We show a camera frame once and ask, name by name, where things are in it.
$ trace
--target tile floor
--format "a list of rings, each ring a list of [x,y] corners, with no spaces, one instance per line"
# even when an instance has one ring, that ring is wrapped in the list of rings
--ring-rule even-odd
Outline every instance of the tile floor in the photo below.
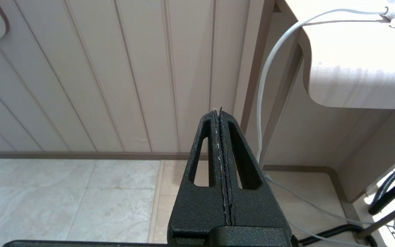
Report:
[[[186,161],[0,160],[0,246],[14,239],[166,243]],[[196,185],[208,185],[200,161]],[[344,215],[328,175],[270,172],[308,200]],[[342,220],[271,185],[288,220],[317,233]],[[295,236],[307,234],[293,229]],[[355,243],[351,233],[334,239]],[[320,241],[312,247],[337,246]]]

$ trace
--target white paneled wall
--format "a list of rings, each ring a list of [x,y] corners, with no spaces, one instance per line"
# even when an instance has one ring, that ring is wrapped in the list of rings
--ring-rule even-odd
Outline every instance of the white paneled wall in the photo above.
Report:
[[[245,0],[0,0],[0,151],[187,153],[232,114]]]

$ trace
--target brown baseboard trim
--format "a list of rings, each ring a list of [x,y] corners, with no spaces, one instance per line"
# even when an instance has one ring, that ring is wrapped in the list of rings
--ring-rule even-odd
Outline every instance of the brown baseboard trim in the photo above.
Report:
[[[337,197],[339,198],[340,205],[344,211],[345,217],[351,220],[360,221],[356,209],[352,203],[349,203],[347,197],[344,194],[344,190],[339,181],[336,171],[331,167],[315,167],[315,166],[274,166],[274,165],[264,165],[263,170],[272,170],[275,172],[321,172],[329,175],[330,180],[334,186]]]
[[[182,160],[189,153],[119,153],[119,152],[0,152],[0,158],[51,158],[65,160]],[[208,154],[201,154],[200,160],[207,161]]]

